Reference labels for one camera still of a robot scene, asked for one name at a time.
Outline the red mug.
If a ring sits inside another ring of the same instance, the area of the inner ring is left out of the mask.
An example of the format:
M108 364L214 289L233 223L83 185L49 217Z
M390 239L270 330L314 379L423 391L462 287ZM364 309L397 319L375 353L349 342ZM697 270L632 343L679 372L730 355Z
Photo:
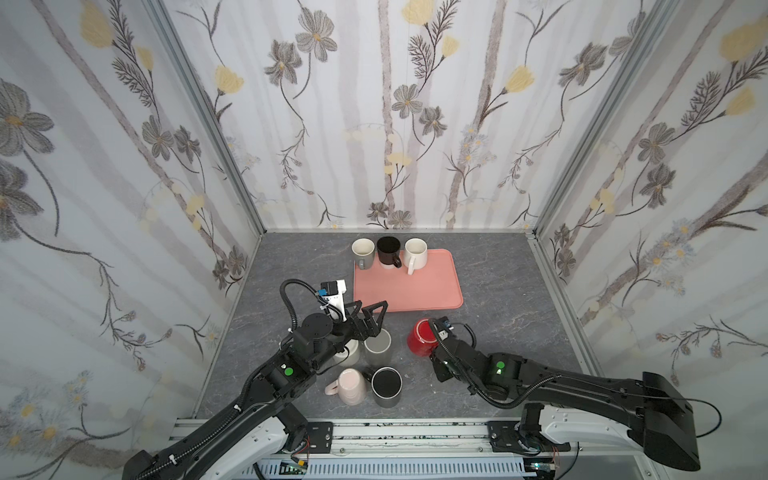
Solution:
M437 339L430 327L430 319L419 320L407 337L407 346L416 356L429 357L438 346Z

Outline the grey upside-down mug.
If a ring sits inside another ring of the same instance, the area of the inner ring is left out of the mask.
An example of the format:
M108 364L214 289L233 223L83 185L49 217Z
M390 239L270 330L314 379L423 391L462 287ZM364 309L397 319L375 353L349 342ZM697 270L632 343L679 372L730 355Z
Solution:
M372 336L363 341L367 363L372 367L383 367L391 364L392 336L384 328L377 336Z

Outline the light grey mug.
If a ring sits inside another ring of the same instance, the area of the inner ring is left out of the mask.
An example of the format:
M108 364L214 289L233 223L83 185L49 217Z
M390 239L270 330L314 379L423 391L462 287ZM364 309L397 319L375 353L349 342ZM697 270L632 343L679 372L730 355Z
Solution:
M376 256L376 244L371 239L359 238L355 240L351 250L354 264L359 270L368 270L372 267Z

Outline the black dark grey mug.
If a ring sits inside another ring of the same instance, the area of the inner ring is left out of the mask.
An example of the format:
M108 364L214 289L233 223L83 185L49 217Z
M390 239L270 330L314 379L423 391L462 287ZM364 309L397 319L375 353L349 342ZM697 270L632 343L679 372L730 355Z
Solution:
M374 401L382 408L395 407L401 398L403 379L393 367L384 366L366 376Z

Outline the black and white mug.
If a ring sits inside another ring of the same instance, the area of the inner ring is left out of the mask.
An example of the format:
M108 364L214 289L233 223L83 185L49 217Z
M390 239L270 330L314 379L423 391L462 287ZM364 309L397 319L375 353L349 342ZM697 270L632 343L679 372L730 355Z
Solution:
M399 269L402 267L400 257L401 242L394 236L380 237L376 242L380 264L384 269Z

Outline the pink plastic tray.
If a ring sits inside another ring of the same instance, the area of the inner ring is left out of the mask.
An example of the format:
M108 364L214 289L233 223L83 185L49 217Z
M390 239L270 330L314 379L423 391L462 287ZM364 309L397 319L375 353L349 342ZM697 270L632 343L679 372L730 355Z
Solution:
M389 312L453 310L464 303L453 256L445 249L429 249L426 266L412 275L386 269L375 258L370 269L354 269L352 292L364 306L386 301Z

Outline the pale pink mug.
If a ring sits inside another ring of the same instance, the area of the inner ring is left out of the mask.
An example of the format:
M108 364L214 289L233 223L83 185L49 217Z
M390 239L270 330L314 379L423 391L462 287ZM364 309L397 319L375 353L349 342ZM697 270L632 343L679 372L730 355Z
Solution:
M338 396L345 405L356 406L365 399L366 381L360 371L347 368L325 387L324 393L326 396Z

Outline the white ribbed mug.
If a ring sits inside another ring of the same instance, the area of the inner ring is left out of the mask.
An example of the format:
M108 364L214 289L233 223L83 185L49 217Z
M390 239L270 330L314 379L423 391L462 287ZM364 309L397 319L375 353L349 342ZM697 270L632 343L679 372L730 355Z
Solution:
M411 238L406 241L404 247L404 266L407 274L413 275L423 269L428 262L428 245L421 238Z

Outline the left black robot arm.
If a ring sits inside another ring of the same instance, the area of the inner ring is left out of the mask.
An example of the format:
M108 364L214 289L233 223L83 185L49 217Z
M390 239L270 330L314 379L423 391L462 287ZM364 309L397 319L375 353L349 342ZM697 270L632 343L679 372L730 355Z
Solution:
M320 305L300 320L286 292L292 283L287 279L279 287L291 327L277 352L247 377L229 405L191 434L156 454L142 450L131 457L123 478L230 479L262 458L309 444L307 420L293 401L350 341L380 334L388 304L335 305L331 297L338 288L324 282L315 289L297 280Z

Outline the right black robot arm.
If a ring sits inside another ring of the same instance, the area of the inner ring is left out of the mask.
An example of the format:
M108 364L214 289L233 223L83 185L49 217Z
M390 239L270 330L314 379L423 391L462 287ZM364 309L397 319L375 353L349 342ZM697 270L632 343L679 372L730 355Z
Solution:
M431 319L436 346L430 360L437 379L457 379L489 405L509 410L523 405L519 434L525 449L561 447L566 439L541 421L546 407L579 410L624 426L623 441L651 460L680 471L701 468L693 406L664 376L599 378L567 372L519 355L485 355L474 342L458 338L447 318Z

